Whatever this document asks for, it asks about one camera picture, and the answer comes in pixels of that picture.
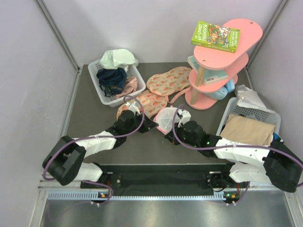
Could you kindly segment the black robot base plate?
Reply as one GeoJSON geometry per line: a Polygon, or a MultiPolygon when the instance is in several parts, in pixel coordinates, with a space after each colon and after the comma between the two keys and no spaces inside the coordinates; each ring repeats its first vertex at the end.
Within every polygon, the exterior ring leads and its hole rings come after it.
{"type": "Polygon", "coordinates": [[[231,164],[104,165],[99,183],[110,186],[115,196],[204,196],[214,189],[238,190],[227,175],[231,164]]]}

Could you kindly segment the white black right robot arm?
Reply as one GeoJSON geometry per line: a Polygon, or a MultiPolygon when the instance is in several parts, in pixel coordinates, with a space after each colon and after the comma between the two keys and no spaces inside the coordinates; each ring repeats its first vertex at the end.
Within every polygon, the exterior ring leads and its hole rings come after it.
{"type": "Polygon", "coordinates": [[[206,133],[195,121],[175,123],[165,138],[174,145],[199,151],[205,157],[229,160],[221,182],[226,187],[236,183],[270,183],[294,193],[303,172],[303,162],[282,141],[274,138],[269,146],[247,145],[206,133]]]}

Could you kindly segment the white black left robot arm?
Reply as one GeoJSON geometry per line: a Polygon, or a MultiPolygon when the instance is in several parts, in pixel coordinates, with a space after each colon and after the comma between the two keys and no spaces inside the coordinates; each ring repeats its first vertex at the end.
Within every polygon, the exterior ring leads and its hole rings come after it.
{"type": "Polygon", "coordinates": [[[83,160],[104,150],[112,150],[126,142],[126,137],[135,132],[145,133],[158,124],[146,115],[130,110],[122,111],[113,126],[99,134],[73,139],[63,136],[43,161],[43,178],[50,174],[60,185],[65,186],[72,181],[91,181],[96,187],[107,183],[107,175],[101,167],[83,160]]]}

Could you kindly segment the white mesh pink-trim laundry bag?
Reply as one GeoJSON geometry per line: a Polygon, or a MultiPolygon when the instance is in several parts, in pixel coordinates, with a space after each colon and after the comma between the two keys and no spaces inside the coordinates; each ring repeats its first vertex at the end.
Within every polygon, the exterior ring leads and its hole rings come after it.
{"type": "Polygon", "coordinates": [[[168,134],[173,128],[174,123],[172,121],[176,110],[176,107],[165,107],[154,117],[154,122],[158,124],[157,129],[164,135],[168,134]]]}

